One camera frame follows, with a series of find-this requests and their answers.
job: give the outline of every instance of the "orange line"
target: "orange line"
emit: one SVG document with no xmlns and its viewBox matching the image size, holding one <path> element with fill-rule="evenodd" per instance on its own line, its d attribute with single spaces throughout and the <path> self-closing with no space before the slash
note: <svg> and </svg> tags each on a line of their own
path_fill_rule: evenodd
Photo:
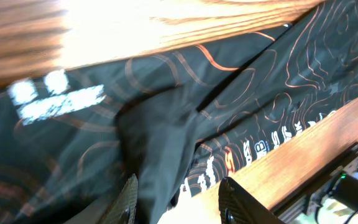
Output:
<svg viewBox="0 0 358 224">
<path fill-rule="evenodd" d="M 273 37 L 271 37 L 271 36 L 269 36 L 269 35 L 267 35 L 267 34 L 261 33 L 261 32 L 250 32 L 250 34 L 259 34 L 259 35 L 261 35 L 261 36 L 264 36 L 264 37 L 266 37 L 266 38 L 269 38 L 269 39 L 272 40 L 272 41 L 276 41 L 276 39 L 274 39 Z"/>
<path fill-rule="evenodd" d="M 201 44 L 196 45 L 197 48 L 199 48 L 205 55 L 205 57 L 211 62 L 211 65 L 213 65 L 215 68 L 222 70 L 222 71 L 236 71 L 238 68 L 227 68 L 220 66 L 218 63 L 215 62 L 214 58 L 212 58 L 212 55 L 209 53 L 209 51 L 202 46 Z"/>
</svg>

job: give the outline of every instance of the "wood grain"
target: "wood grain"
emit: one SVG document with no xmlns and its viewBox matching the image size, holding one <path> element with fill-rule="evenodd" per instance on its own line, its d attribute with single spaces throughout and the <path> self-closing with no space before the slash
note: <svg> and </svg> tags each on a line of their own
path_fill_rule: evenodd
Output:
<svg viewBox="0 0 358 224">
<path fill-rule="evenodd" d="M 293 21 L 322 0 L 0 0 L 0 87 Z"/>
<path fill-rule="evenodd" d="M 270 209 L 357 141 L 358 98 L 232 178 Z M 218 188 L 180 202 L 159 223 L 220 223 Z"/>
</svg>

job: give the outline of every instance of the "black cloth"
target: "black cloth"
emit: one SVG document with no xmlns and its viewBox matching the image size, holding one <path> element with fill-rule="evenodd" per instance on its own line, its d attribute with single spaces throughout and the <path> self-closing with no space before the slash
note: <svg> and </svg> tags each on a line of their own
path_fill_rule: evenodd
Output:
<svg viewBox="0 0 358 224">
<path fill-rule="evenodd" d="M 150 179 L 138 175 L 139 199 L 158 196 L 146 202 L 154 207 L 141 209 L 155 222 L 177 187 L 180 197 L 194 196 L 358 97 L 358 1 L 324 2 L 291 28 L 64 76 L 68 88 L 58 93 L 43 78 L 27 80 L 37 94 L 25 103 L 12 96 L 12 87 L 0 91 L 0 222 L 58 223 L 108 192 L 117 195 L 137 169 L 125 167 L 121 146 L 132 159 L 146 153 L 138 167 L 145 173 L 166 168 Z M 28 107 L 85 88 L 98 90 L 94 97 L 103 100 L 69 113 L 62 111 L 81 108 L 78 101 L 42 108 L 43 114 Z M 161 154 L 152 158 L 158 141 L 166 147 L 158 145 Z M 166 152 L 174 145 L 177 156 L 163 160 L 173 158 Z M 164 164 L 148 167 L 157 158 Z"/>
</svg>

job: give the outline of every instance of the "wooden surface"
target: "wooden surface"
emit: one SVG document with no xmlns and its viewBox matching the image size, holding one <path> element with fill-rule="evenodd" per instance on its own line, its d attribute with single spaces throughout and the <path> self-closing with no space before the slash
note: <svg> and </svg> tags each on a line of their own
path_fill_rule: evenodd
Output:
<svg viewBox="0 0 358 224">
<path fill-rule="evenodd" d="M 358 141 L 358 98 L 232 178 L 267 208 Z M 220 223 L 216 184 L 165 213 L 161 223 Z"/>
<path fill-rule="evenodd" d="M 322 0 L 0 0 L 0 87 L 293 21 Z"/>
</svg>

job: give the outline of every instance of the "patterned fabric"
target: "patterned fabric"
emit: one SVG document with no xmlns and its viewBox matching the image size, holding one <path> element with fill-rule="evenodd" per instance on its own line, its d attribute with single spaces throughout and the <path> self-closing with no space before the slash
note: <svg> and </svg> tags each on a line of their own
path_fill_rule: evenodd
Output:
<svg viewBox="0 0 358 224">
<path fill-rule="evenodd" d="M 324 2 L 292 28 L 47 77 L 0 91 L 0 223 L 59 223 L 118 195 L 129 174 L 115 116 L 166 88 L 186 86 L 202 119 L 180 197 L 260 159 L 358 97 L 358 1 Z"/>
</svg>

